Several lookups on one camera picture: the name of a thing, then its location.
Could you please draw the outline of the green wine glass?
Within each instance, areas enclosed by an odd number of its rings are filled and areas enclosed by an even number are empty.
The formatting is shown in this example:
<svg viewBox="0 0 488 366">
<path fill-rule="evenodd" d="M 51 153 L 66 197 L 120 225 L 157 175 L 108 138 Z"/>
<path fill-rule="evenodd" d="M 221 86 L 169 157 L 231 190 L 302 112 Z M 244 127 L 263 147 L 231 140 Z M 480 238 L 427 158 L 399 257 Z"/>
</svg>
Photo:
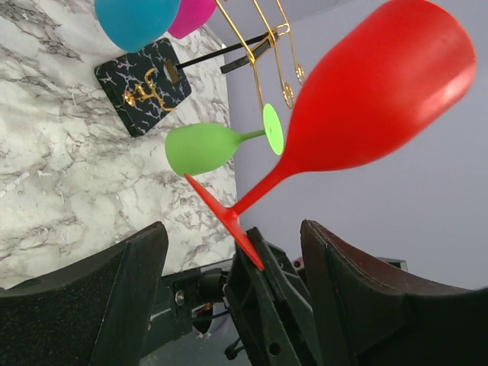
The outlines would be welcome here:
<svg viewBox="0 0 488 366">
<path fill-rule="evenodd" d="M 171 130 L 165 139 L 165 154 L 177 175 L 200 175 L 218 169 L 247 140 L 265 136 L 276 155 L 284 151 L 284 133 L 271 104 L 262 110 L 262 130 L 238 133 L 222 124 L 198 123 Z"/>
</svg>

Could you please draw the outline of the red wine glass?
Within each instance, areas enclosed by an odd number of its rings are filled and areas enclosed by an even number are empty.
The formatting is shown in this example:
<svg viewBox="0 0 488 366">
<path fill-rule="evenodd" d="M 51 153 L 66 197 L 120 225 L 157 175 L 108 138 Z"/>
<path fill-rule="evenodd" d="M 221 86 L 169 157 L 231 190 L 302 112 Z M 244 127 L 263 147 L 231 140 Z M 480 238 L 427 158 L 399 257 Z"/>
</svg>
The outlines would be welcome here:
<svg viewBox="0 0 488 366">
<path fill-rule="evenodd" d="M 477 56 L 466 30 L 440 6 L 388 1 L 314 67 L 292 110 L 277 165 L 232 207 L 191 186 L 256 268 L 263 268 L 238 218 L 292 175 L 351 169 L 381 159 L 459 102 Z"/>
</svg>

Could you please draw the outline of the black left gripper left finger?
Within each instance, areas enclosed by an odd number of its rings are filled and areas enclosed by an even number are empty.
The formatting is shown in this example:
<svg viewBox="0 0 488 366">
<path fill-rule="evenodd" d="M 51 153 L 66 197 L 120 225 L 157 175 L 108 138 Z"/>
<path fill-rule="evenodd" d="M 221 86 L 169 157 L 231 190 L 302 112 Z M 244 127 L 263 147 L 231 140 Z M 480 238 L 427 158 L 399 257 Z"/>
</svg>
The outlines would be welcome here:
<svg viewBox="0 0 488 366">
<path fill-rule="evenodd" d="M 137 365 L 169 247 L 155 222 L 1 291 L 3 365 Z"/>
</svg>

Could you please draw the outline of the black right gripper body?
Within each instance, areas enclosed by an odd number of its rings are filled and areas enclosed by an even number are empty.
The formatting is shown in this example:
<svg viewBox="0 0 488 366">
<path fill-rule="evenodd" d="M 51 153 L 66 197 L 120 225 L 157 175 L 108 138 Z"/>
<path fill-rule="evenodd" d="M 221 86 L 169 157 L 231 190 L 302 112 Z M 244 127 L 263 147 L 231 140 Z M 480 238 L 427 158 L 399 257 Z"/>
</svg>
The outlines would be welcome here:
<svg viewBox="0 0 488 366">
<path fill-rule="evenodd" d="M 229 316 L 223 288 L 232 262 L 192 268 L 159 279 L 146 341 L 168 343 Z"/>
</svg>

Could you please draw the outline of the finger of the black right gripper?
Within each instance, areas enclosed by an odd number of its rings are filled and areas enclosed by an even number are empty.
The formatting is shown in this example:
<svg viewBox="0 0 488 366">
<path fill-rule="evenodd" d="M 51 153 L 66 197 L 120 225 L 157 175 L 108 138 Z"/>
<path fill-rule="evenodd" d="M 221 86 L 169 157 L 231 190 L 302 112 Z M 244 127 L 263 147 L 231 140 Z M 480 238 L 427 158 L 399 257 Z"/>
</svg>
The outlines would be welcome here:
<svg viewBox="0 0 488 366">
<path fill-rule="evenodd" d="M 223 293 L 251 364 L 322 365 L 307 286 L 285 252 L 258 228 L 247 234 L 265 269 L 238 248 Z"/>
</svg>

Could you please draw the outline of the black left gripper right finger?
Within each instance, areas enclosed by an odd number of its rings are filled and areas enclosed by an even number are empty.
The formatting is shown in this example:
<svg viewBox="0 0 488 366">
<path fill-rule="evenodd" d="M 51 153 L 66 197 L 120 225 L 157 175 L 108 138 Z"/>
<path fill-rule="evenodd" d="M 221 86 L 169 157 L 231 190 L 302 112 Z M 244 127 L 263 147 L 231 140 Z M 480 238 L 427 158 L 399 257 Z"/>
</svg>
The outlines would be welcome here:
<svg viewBox="0 0 488 366">
<path fill-rule="evenodd" d="M 313 220 L 300 228 L 326 365 L 485 365 L 487 291 L 398 269 Z"/>
</svg>

